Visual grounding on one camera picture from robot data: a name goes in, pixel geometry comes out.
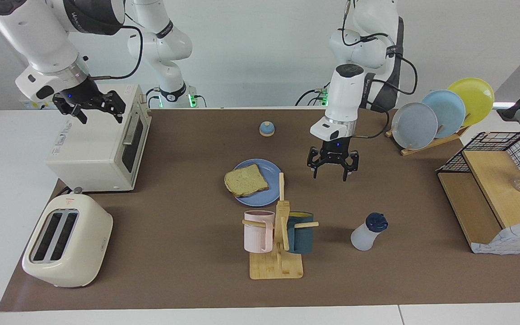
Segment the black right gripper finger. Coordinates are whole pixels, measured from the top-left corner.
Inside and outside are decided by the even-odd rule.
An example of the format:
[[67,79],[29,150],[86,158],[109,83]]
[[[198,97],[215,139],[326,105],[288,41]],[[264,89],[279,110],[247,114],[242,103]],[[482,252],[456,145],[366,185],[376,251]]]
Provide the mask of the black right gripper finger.
[[64,115],[71,115],[76,117],[82,124],[87,124],[87,116],[81,111],[81,105],[76,104],[71,106],[68,103],[64,103]]
[[125,109],[126,104],[116,91],[111,90],[101,96],[100,111],[112,115],[117,123],[122,123]]

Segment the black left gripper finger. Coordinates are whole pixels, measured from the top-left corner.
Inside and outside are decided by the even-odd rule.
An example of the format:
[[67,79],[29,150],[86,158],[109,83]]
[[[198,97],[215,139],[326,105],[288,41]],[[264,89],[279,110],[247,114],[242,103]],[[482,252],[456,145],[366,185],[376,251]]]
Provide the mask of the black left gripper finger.
[[319,167],[328,162],[328,153],[324,147],[320,149],[317,149],[316,147],[310,148],[306,164],[312,170],[312,177],[314,179],[316,179]]
[[359,152],[357,150],[339,150],[338,152],[338,163],[343,167],[343,181],[347,180],[347,177],[358,170],[359,165]]

